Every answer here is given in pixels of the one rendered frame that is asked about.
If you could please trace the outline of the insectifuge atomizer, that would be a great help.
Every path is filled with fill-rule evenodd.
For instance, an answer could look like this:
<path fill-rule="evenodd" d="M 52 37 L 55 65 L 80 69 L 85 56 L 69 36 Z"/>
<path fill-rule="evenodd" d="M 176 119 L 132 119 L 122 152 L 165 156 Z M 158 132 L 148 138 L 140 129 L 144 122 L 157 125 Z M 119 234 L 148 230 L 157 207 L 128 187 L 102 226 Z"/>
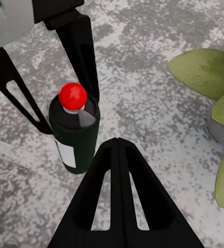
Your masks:
<path fill-rule="evenodd" d="M 100 108 L 78 83 L 64 85 L 49 106 L 49 123 L 66 170 L 85 173 L 95 157 Z"/>

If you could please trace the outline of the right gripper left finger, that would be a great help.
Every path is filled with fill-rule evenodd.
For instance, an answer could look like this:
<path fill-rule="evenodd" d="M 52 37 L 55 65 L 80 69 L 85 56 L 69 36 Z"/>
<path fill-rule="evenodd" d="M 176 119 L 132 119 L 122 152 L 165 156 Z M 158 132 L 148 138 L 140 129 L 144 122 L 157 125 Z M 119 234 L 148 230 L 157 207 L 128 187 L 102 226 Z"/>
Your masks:
<path fill-rule="evenodd" d="M 48 248 L 125 248 L 118 138 L 102 143 Z M 104 174 L 111 170 L 110 229 L 91 230 Z"/>

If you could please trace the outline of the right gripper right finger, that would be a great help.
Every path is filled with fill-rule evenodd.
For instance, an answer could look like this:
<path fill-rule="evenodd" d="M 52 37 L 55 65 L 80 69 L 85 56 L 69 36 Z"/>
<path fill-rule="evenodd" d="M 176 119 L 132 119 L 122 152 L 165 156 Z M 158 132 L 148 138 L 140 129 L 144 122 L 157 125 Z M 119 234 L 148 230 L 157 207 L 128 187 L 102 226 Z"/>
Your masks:
<path fill-rule="evenodd" d="M 136 145 L 118 137 L 125 248 L 205 248 Z M 131 173 L 150 230 L 137 226 Z"/>

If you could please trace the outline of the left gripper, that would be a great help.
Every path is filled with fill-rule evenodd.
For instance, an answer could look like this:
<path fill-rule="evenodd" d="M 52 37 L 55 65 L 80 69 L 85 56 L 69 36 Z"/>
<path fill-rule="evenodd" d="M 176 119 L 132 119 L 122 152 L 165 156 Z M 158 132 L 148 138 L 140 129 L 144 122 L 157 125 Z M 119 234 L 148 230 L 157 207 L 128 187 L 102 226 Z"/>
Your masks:
<path fill-rule="evenodd" d="M 44 22 L 47 30 L 57 31 L 81 86 L 99 103 L 100 94 L 91 20 L 87 15 L 73 9 L 79 8 L 84 3 L 85 0 L 32 0 L 34 27 L 36 23 Z M 6 89 L 7 83 L 12 80 L 15 80 L 40 122 L 37 122 Z M 0 91 L 40 132 L 53 135 L 53 131 L 3 47 L 0 48 Z"/>

